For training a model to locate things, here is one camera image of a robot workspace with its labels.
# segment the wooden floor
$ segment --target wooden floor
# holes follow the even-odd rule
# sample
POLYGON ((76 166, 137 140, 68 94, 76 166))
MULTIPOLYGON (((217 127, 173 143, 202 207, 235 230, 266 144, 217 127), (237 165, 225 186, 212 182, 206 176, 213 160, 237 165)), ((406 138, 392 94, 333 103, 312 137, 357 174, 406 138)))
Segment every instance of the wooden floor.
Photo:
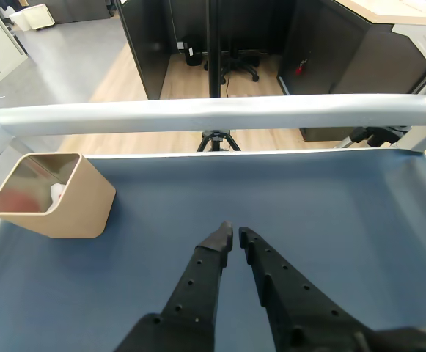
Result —
MULTIPOLYGON (((276 80, 279 58, 264 56, 257 68, 260 80, 248 73, 230 76, 230 97, 282 95, 276 80)), ((221 87, 225 97, 226 85, 221 87)), ((172 56, 161 99, 207 98, 208 73, 203 66, 191 67, 183 55, 172 56)), ((131 51, 126 45, 91 98, 92 102, 146 100, 146 94, 131 51)), ((304 142, 296 129, 233 131, 242 150, 289 150, 332 148, 337 142, 304 142)), ((60 151, 94 154, 145 154, 194 152, 201 140, 199 132, 107 133, 69 136, 60 151)))

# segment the fire extinguisher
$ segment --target fire extinguisher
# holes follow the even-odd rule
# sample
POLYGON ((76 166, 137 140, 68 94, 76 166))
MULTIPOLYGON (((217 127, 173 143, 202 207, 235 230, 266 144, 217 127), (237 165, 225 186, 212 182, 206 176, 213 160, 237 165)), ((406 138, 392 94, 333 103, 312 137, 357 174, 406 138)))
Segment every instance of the fire extinguisher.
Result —
POLYGON ((302 71, 304 69, 304 65, 306 64, 306 62, 307 62, 307 59, 302 60, 301 63, 299 64, 298 68, 295 69, 294 74, 296 76, 300 76, 302 74, 302 71))

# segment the beige bin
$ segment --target beige bin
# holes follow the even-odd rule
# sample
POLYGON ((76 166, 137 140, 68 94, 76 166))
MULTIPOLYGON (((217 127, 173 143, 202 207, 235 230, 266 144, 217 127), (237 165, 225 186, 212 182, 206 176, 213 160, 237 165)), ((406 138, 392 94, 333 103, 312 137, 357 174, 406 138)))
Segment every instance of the beige bin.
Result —
POLYGON ((52 238, 94 238, 105 228, 115 188, 77 153, 30 153, 0 188, 0 218, 52 238), (58 205, 50 187, 66 187, 58 205))

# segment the gray table surface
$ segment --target gray table surface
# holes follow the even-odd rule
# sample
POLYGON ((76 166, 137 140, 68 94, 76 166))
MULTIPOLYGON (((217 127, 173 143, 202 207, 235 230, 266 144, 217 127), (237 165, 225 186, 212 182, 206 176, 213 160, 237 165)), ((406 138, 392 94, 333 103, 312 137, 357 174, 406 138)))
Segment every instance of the gray table surface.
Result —
POLYGON ((92 159, 117 189, 105 232, 55 240, 0 225, 0 351, 112 351, 160 312, 223 220, 216 351, 274 351, 238 245, 261 234, 374 329, 426 327, 426 157, 402 150, 92 159))

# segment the gray floor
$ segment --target gray floor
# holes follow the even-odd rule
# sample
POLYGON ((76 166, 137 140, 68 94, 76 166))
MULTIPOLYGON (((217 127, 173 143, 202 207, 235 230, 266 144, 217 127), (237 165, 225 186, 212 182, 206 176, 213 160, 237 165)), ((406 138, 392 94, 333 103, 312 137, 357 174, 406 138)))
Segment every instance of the gray floor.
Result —
MULTIPOLYGON (((119 18, 16 32, 29 58, 0 82, 0 108, 86 103, 126 44, 119 18)), ((62 137, 47 137, 56 150, 62 137)), ((20 155, 0 156, 0 185, 20 155)))

